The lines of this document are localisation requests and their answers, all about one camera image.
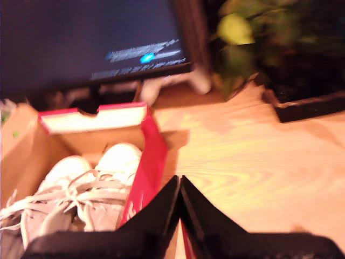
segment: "monitor stand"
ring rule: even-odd
[[[100,105],[132,103],[140,85],[140,83],[92,85],[39,94],[29,98],[28,103],[39,112],[77,108],[83,114],[96,115]]]
[[[97,115],[99,106],[104,103],[104,96],[101,96],[99,93],[100,88],[101,86],[89,87],[89,97],[76,98],[70,105],[70,108],[77,108],[80,113]]]

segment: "shoe box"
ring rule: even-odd
[[[111,146],[128,142],[142,157],[120,225],[145,207],[160,188],[168,148],[145,103],[100,106],[97,115],[76,108],[38,113],[20,104],[1,129],[1,208],[17,189],[32,195],[62,158],[82,155],[97,165]]]
[[[29,258],[164,258],[181,220],[187,259],[345,259],[330,239],[308,233],[249,233],[185,177],[173,176],[135,217],[111,233],[55,233],[34,240]]]

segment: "green plant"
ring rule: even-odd
[[[284,72],[292,53],[345,56],[344,1],[229,0],[220,9],[218,72],[226,97],[258,72],[257,64]]]

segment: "black planter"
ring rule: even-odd
[[[345,111],[345,90],[287,103],[281,103],[271,89],[266,89],[264,96],[272,104],[281,122],[308,119]]]

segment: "cardboard box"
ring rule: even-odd
[[[168,152],[145,103],[100,106],[93,117],[77,109],[38,113],[22,104],[1,135],[2,208],[15,189],[17,200],[34,194],[49,170],[66,156],[82,155],[95,166],[117,143],[137,146],[143,153],[121,225],[157,194]]]

